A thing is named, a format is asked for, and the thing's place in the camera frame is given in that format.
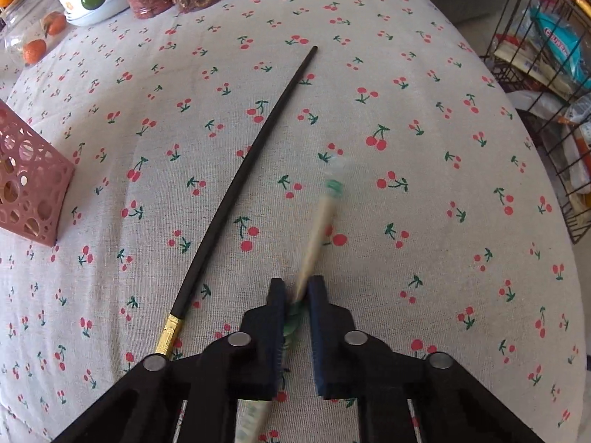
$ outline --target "paintbrush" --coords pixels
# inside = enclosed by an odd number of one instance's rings
[[[332,223],[336,205],[343,195],[343,170],[345,161],[343,158],[337,160],[330,168],[330,173],[324,182],[324,193],[320,197],[318,207],[315,212],[314,223],[308,244],[304,251],[304,257],[301,261],[300,271],[295,281],[295,289],[291,299],[291,305],[288,312],[286,324],[283,327],[283,351],[281,355],[282,368],[285,366],[287,353],[295,340],[295,331],[300,325],[301,302],[305,296],[308,278],[314,272],[314,266],[320,255],[324,239],[326,238],[326,229]],[[245,411],[242,414],[239,425],[236,427],[235,443],[254,443],[262,430],[271,403],[268,401],[248,401]]]

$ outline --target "blue package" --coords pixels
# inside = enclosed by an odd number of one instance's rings
[[[573,81],[579,84],[585,81],[587,79],[587,72],[583,69],[584,62],[581,58],[582,42],[577,46],[579,39],[577,34],[571,30],[568,24],[562,21],[559,23],[558,18],[553,14],[542,13],[537,8],[532,8],[530,12],[532,20],[536,22],[540,30],[540,34],[546,38],[550,37],[548,48],[554,58],[562,64],[570,55],[570,58],[564,65],[564,69]],[[586,90],[591,90],[591,79],[588,79],[583,87]]]

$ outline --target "green tape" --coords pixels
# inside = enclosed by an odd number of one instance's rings
[[[333,198],[341,198],[343,196],[343,184],[340,181],[326,180],[326,188]]]

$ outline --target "cherry print tablecloth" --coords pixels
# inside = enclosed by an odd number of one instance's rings
[[[228,184],[320,48],[224,231],[174,357],[292,284],[331,162],[318,271],[394,350],[447,351],[548,442],[584,382],[573,253],[515,111],[428,0],[223,0],[73,29],[9,105],[76,164],[53,248],[0,233],[0,439],[46,441],[153,351]],[[261,440],[353,442],[315,396],[306,328]]]

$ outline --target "snack package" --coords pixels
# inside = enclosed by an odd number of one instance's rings
[[[579,37],[571,25],[553,14],[540,11],[539,8],[530,9],[530,17],[536,24],[544,41],[549,37],[546,47],[556,61],[563,66],[566,74],[577,84],[583,84],[586,90],[591,90],[591,79],[588,79],[588,69],[583,54],[590,53],[586,42],[578,43]]]

